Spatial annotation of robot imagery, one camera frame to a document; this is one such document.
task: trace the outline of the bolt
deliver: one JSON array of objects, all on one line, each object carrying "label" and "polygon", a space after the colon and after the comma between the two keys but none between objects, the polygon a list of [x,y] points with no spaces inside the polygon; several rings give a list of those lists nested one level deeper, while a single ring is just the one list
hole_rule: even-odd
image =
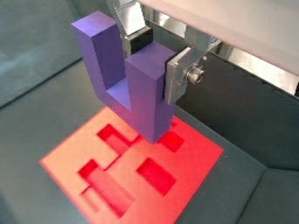
[{"label": "bolt", "polygon": [[202,81],[203,77],[204,71],[200,67],[192,65],[186,73],[186,80],[195,85]]}]

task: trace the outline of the white panel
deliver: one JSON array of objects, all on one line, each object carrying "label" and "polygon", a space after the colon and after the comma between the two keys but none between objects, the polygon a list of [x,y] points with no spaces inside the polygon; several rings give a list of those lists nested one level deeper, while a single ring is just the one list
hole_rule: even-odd
[{"label": "white panel", "polygon": [[299,76],[299,1],[138,0]]}]

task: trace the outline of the red shape sorter board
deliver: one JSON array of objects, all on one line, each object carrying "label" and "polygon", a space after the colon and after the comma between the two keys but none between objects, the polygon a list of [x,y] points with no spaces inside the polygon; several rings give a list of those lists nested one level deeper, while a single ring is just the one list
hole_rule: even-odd
[{"label": "red shape sorter board", "polygon": [[172,224],[220,153],[178,117],[150,144],[104,108],[40,163],[91,223]]}]

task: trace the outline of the metal bracket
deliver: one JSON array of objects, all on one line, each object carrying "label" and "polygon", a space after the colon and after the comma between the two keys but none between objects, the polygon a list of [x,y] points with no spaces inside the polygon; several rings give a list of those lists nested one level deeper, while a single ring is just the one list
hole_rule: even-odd
[{"label": "metal bracket", "polygon": [[170,105],[184,95],[187,83],[202,81],[204,71],[199,65],[200,59],[220,42],[190,26],[186,27],[184,41],[188,47],[168,61],[166,68],[164,100]]},{"label": "metal bracket", "polygon": [[107,0],[107,6],[122,33],[127,58],[154,41],[154,31],[146,26],[140,3],[135,0]]}]

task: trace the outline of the purple block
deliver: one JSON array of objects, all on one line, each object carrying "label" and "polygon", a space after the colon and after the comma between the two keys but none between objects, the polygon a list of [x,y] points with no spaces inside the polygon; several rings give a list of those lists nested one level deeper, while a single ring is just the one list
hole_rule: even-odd
[{"label": "purple block", "polygon": [[154,144],[174,118],[164,101],[164,62],[174,52],[154,42],[124,60],[116,22],[99,11],[72,26],[98,98]]}]

